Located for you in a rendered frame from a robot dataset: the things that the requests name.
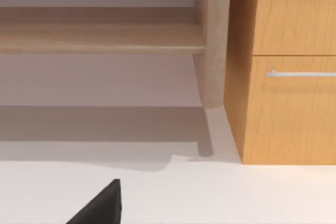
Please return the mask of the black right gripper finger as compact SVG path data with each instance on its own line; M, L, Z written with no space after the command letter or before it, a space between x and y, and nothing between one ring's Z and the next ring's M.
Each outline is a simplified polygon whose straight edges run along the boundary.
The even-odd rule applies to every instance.
M121 181L114 179L65 224L121 224Z

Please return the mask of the pale wooden open shelf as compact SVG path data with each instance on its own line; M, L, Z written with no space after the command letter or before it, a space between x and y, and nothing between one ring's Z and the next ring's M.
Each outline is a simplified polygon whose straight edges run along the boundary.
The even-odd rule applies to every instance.
M2 54L189 54L203 107L222 106L229 0L190 7L0 7Z

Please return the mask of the orange wooden cupboard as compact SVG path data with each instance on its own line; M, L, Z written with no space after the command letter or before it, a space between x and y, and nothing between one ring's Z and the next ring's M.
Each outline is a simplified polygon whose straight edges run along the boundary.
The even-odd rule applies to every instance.
M230 0L224 107L242 162L254 56L336 56L336 0Z

